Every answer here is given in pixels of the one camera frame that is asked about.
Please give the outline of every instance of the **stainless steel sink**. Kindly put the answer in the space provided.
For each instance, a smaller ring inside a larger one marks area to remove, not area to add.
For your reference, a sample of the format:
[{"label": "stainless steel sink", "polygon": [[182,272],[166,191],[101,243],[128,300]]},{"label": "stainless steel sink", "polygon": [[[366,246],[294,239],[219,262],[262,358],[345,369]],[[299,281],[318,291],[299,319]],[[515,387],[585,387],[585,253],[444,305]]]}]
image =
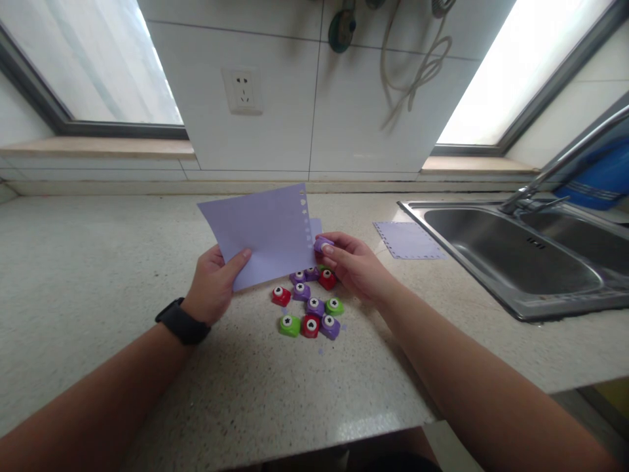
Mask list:
[{"label": "stainless steel sink", "polygon": [[520,219],[591,262],[629,276],[629,241],[569,214],[529,213]]},{"label": "stainless steel sink", "polygon": [[629,307],[629,230],[561,205],[399,202],[521,321]]}]

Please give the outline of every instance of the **granite countertop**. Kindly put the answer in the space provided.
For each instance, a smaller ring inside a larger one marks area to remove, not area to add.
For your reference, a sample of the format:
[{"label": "granite countertop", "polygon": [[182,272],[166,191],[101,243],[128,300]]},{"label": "granite countertop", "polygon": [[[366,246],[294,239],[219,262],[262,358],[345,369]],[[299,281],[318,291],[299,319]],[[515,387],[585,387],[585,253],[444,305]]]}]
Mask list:
[{"label": "granite countertop", "polygon": [[[0,205],[0,435],[153,325],[215,243],[181,197],[29,197]],[[309,195],[324,230],[359,236],[395,276],[548,393],[629,375],[629,309],[542,325],[513,319],[452,257],[395,260],[374,221],[400,199]],[[337,293],[334,342],[277,332],[278,281],[239,292],[138,435],[124,469],[223,469],[433,422],[437,413],[379,315]],[[284,286],[290,287],[288,279]],[[325,292],[313,284],[315,292]],[[295,302],[293,314],[301,314]]]}]

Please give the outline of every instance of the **wall socket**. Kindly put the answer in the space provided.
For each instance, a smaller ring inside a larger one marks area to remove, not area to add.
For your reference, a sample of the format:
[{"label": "wall socket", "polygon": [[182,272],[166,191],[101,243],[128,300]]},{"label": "wall socket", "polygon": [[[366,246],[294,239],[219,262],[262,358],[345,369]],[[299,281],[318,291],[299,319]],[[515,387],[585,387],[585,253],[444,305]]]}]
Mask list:
[{"label": "wall socket", "polygon": [[260,69],[235,66],[221,68],[229,111],[233,115],[261,115]]}]

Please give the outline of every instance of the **window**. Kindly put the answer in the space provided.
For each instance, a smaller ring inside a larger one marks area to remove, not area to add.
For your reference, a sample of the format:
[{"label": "window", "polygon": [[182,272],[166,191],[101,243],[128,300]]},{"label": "window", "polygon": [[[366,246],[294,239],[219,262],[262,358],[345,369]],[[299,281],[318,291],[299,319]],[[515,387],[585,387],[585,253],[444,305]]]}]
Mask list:
[{"label": "window", "polygon": [[0,22],[7,75],[59,134],[187,137],[136,0],[0,0]]},{"label": "window", "polygon": [[620,25],[622,3],[517,0],[433,154],[504,153]]}]

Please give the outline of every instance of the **faucet spout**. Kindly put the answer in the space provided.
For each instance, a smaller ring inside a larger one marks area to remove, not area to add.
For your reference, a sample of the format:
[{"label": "faucet spout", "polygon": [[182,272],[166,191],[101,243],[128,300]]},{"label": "faucet spout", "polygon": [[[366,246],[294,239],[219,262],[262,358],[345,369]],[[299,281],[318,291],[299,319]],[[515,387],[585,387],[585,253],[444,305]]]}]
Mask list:
[{"label": "faucet spout", "polygon": [[548,163],[537,177],[535,177],[528,185],[519,189],[516,193],[511,195],[498,209],[505,214],[513,214],[520,205],[518,202],[523,199],[529,199],[539,190],[539,186],[546,182],[551,176],[555,175],[557,171],[563,169],[569,163],[575,160],[576,157],[587,149],[598,138],[603,136],[606,132],[611,130],[618,123],[629,117],[629,105],[621,108],[612,116],[607,118],[604,122],[590,131],[583,139],[579,140],[573,147],[563,153],[554,162]]}]

